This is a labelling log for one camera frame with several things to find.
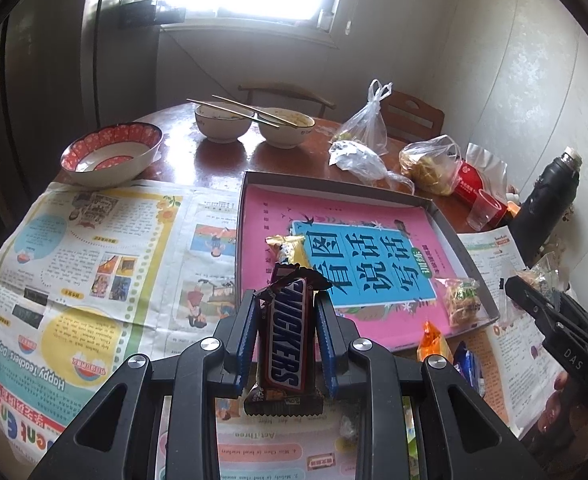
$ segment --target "chair backrest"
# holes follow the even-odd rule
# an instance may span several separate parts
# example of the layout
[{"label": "chair backrest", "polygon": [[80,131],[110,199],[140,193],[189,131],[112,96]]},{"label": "chair backrest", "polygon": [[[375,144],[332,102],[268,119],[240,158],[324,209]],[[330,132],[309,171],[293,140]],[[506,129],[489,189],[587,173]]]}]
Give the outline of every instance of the chair backrest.
[{"label": "chair backrest", "polygon": [[251,105],[254,99],[254,92],[266,92],[267,94],[282,95],[285,97],[292,97],[294,99],[301,99],[303,101],[312,101],[321,105],[321,110],[318,117],[325,115],[325,108],[334,110],[336,104],[321,97],[315,92],[303,88],[292,83],[283,83],[281,81],[251,81],[242,83],[238,86],[240,91],[247,90],[247,99],[245,104]]},{"label": "chair backrest", "polygon": [[445,114],[438,108],[409,94],[393,91],[381,102],[381,115],[388,128],[388,136],[403,140],[429,140],[440,135]]}]

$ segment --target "bowl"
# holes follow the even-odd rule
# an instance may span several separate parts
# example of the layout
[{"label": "bowl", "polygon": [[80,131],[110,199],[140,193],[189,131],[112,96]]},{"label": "bowl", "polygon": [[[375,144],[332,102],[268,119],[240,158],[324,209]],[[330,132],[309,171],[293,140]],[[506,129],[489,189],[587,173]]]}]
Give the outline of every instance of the bowl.
[{"label": "bowl", "polygon": [[[215,103],[213,105],[227,108],[228,110],[234,110],[241,112],[244,115],[251,114],[245,111],[240,106],[228,104],[228,103]],[[199,127],[200,132],[211,140],[218,144],[227,144],[228,142],[234,142],[247,130],[250,129],[252,124],[251,119],[241,117],[233,112],[224,112],[223,110],[216,110],[216,108],[210,108],[206,105],[200,105],[194,110],[194,116],[196,117],[196,125]]]},{"label": "bowl", "polygon": [[[286,110],[285,108],[261,108],[264,112],[275,115],[282,119],[298,124],[299,126],[289,126],[288,124],[280,124],[280,128],[267,126],[266,124],[258,123],[258,129],[267,143],[275,148],[290,149],[305,140],[306,135],[314,128],[314,119],[294,110]],[[273,118],[259,114],[259,117],[267,121],[276,122]]]},{"label": "bowl", "polygon": [[60,166],[82,186],[118,186],[152,164],[162,139],[154,124],[106,126],[72,142],[61,155]]}]

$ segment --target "chopstick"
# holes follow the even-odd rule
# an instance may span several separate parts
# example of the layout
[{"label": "chopstick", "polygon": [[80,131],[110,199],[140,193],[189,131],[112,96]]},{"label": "chopstick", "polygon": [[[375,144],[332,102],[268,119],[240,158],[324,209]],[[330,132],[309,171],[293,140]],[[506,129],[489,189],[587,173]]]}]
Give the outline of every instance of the chopstick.
[{"label": "chopstick", "polygon": [[257,114],[268,116],[271,119],[276,119],[277,121],[280,121],[282,123],[287,124],[287,126],[294,126],[295,128],[299,128],[300,127],[296,123],[292,123],[291,121],[288,121],[287,119],[283,119],[283,118],[280,118],[280,117],[278,117],[276,115],[269,114],[269,113],[265,112],[264,110],[261,110],[260,108],[254,108],[253,106],[246,105],[246,104],[243,104],[243,103],[239,103],[238,101],[234,101],[232,99],[228,99],[227,97],[221,97],[219,95],[213,95],[212,97],[215,98],[215,99],[221,99],[222,101],[228,102],[228,103],[233,104],[233,105],[236,105],[236,106],[241,106],[243,108],[247,108],[248,110],[251,110],[253,112],[256,112]]},{"label": "chopstick", "polygon": [[190,99],[190,98],[186,98],[185,100],[189,101],[191,103],[195,103],[197,105],[205,105],[205,106],[209,106],[210,108],[216,108],[216,110],[223,110],[224,112],[230,112],[231,114],[235,114],[235,115],[244,117],[245,119],[251,119],[253,121],[256,121],[257,123],[263,123],[263,124],[267,124],[268,126],[273,126],[274,128],[280,128],[280,126],[278,124],[271,123],[270,121],[265,121],[264,119],[261,119],[260,117],[243,115],[242,113],[237,112],[235,110],[229,110],[228,108],[216,106],[216,105],[213,105],[212,103],[206,103],[205,101],[197,101],[196,99]]}]

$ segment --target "black thermos bottle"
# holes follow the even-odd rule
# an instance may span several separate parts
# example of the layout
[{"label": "black thermos bottle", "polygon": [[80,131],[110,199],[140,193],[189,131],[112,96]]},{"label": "black thermos bottle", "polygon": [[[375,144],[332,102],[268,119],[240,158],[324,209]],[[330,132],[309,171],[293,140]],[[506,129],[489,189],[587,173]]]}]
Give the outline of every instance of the black thermos bottle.
[{"label": "black thermos bottle", "polygon": [[566,148],[563,155],[546,166],[534,183],[532,193],[510,222],[510,232],[528,267],[533,265],[541,245],[576,198],[582,162],[576,150]]}]

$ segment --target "clear cup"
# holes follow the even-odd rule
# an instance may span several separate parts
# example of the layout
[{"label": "clear cup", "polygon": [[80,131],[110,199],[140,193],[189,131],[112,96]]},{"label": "clear cup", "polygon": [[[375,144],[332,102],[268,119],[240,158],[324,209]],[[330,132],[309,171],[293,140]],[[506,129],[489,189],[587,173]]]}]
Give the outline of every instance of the clear cup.
[{"label": "clear cup", "polygon": [[468,215],[468,225],[474,231],[480,231],[501,210],[501,203],[483,189],[478,190],[478,196]]}]

